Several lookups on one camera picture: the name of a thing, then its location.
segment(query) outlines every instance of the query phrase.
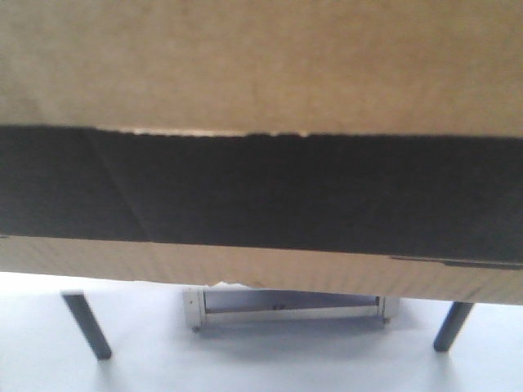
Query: torn cardboard edge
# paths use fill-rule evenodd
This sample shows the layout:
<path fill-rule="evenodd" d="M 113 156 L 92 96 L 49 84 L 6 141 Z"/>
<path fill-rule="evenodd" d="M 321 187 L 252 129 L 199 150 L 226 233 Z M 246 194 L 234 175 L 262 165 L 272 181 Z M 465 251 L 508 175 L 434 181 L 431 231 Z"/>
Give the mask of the torn cardboard edge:
<path fill-rule="evenodd" d="M 154 128 L 154 127 L 111 127 L 111 126 L 94 126 L 98 131 L 121 132 L 130 133 L 133 135 L 150 135 L 150 136 L 193 136 L 193 137 L 246 137 L 246 136 L 372 136 L 372 137 L 471 137 L 471 138 L 495 138 L 495 139 L 520 139 L 521 135 L 514 135 L 512 133 L 490 135 L 489 133 L 481 134 L 456 134 L 453 132 L 427 132 L 423 133 L 369 133 L 367 131 L 351 131 L 351 133 L 339 131 L 239 131 L 233 129 L 189 129 L 189 128 Z"/>

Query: metal table leg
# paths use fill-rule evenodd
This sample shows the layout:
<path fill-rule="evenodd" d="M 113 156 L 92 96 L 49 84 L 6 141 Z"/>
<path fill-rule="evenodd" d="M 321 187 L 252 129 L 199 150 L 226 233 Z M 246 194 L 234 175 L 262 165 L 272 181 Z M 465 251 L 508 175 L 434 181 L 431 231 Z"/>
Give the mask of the metal table leg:
<path fill-rule="evenodd" d="M 81 292 L 62 292 L 62 297 L 73 314 L 83 335 L 98 359 L 111 358 L 111 348 L 101 331 L 94 314 Z"/>
<path fill-rule="evenodd" d="M 434 340 L 434 350 L 444 353 L 449 351 L 450 346 L 459 333 L 463 323 L 467 319 L 474 304 L 468 302 L 454 302 L 447 314 L 443 325 L 436 339 Z"/>

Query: cardboard box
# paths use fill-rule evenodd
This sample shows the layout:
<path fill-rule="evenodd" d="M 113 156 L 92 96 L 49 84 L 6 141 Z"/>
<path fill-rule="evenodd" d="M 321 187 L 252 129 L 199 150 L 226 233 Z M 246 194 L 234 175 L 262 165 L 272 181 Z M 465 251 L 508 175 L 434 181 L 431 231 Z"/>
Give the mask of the cardboard box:
<path fill-rule="evenodd" d="M 1 270 L 523 303 L 520 2 L 0 22 Z"/>

